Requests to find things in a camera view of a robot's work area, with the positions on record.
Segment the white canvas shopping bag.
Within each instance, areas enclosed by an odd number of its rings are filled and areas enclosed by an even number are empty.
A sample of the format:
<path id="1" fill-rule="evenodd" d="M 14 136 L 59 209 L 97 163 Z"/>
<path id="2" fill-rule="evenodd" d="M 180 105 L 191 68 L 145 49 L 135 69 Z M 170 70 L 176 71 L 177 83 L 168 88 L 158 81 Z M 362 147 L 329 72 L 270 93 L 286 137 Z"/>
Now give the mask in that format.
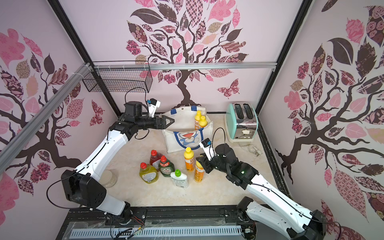
<path id="1" fill-rule="evenodd" d="M 164 113 L 164 116 L 175 120 L 163 130 L 167 153 L 184 151 L 188 147 L 193 151 L 197 150 L 201 141 L 212 137 L 214 123 L 209 117 L 206 117 L 208 124 L 205 127 L 195 128 L 195 116 L 198 111 L 207 116 L 206 108 L 200 106 L 180 107 Z"/>

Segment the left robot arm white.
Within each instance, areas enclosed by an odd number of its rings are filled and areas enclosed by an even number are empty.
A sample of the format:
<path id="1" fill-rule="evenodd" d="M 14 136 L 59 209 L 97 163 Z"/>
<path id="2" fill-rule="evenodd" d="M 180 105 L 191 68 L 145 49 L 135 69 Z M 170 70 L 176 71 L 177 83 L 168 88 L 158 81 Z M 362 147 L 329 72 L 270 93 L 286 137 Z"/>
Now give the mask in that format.
<path id="1" fill-rule="evenodd" d="M 107 193 L 106 188 L 100 184 L 102 173 L 116 153 L 139 130 L 164 130 L 174 122 L 174 119 L 165 115 L 128 118 L 120 116 L 93 153 L 73 171 L 66 170 L 62 174 L 66 199 L 114 215 L 122 221 L 129 221 L 132 217 L 130 204 Z"/>

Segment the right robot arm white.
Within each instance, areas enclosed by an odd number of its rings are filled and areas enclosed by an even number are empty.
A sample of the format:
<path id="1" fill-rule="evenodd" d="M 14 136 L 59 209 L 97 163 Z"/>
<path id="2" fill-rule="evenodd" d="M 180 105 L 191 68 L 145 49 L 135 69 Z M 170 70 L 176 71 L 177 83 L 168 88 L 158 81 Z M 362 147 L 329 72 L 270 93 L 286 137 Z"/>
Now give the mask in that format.
<path id="1" fill-rule="evenodd" d="M 239 161 L 228 144 L 213 148 L 212 142 L 205 139 L 200 142 L 200 147 L 204 153 L 197 157 L 197 162 L 207 174 L 212 170 L 225 173 L 231 183 L 268 205 L 264 207 L 251 198 L 244 197 L 237 206 L 242 220 L 263 223 L 288 240 L 324 239 L 327 224 L 326 217 L 321 211 L 311 211 L 280 192 L 258 170 L 248 163 Z"/>

